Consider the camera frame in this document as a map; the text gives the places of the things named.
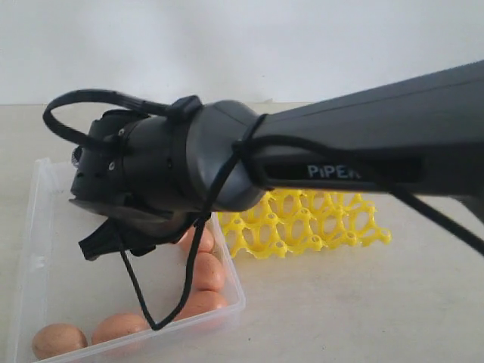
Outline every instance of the white wall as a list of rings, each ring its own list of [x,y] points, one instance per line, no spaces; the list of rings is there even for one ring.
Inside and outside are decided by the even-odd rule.
[[[0,30],[0,104],[317,101],[484,59],[482,0],[0,0]]]

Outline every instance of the yellow egg holder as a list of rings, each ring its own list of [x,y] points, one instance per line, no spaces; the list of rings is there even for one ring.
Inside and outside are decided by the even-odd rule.
[[[284,258],[307,249],[388,244],[391,233],[375,221],[376,208],[360,194],[274,190],[243,213],[218,213],[232,258],[246,250],[257,259]]]

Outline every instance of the plastic tray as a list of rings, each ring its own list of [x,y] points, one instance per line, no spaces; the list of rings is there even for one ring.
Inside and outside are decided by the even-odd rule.
[[[74,172],[69,163],[53,164],[48,159],[36,162],[8,363],[37,361],[31,350],[32,338],[47,324],[75,324],[90,340],[95,326],[107,316],[141,311],[119,254],[102,256],[94,262],[82,257],[78,241],[92,233],[104,218],[68,202]],[[227,273],[222,294],[228,307],[171,323],[156,332],[146,330],[42,362],[152,361],[158,355],[163,357],[163,347],[176,340],[235,327],[245,308],[245,296],[217,218],[212,218],[210,227],[216,239],[216,254]],[[186,257],[170,244],[146,256],[130,258],[148,308],[159,321],[180,298]]]

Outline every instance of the egg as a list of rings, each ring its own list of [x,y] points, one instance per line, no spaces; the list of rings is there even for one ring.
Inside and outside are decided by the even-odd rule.
[[[32,350],[37,359],[47,359],[88,346],[84,333],[71,324],[51,324],[33,337]]]
[[[189,228],[188,231],[185,233],[185,235],[177,243],[177,246],[180,246],[182,250],[188,253],[190,251],[191,243],[194,239],[194,235],[195,235],[195,227]],[[215,239],[213,238],[213,234],[211,231],[205,228],[202,233],[202,238],[200,240],[198,252],[211,252],[214,246],[215,246]]]
[[[147,330],[149,327],[148,322],[138,314],[132,312],[119,313],[104,319],[96,327],[91,341],[92,344],[99,344]]]
[[[194,288],[219,292],[224,284],[225,271],[222,263],[210,253],[198,253],[194,264]]]
[[[176,315],[174,321],[180,321],[191,316],[211,312],[227,306],[227,300],[215,291],[197,291],[192,293],[184,308]]]

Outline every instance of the white table surface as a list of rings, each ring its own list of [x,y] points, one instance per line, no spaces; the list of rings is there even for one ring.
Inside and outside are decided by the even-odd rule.
[[[275,112],[290,104],[251,105]],[[67,109],[87,130],[102,107]],[[70,158],[42,124],[41,106],[0,107],[0,360],[7,345],[33,162]],[[240,326],[178,342],[153,362],[484,361],[484,261],[391,197],[376,202],[390,245],[287,259],[235,259],[247,295]],[[433,205],[484,235],[458,203]]]

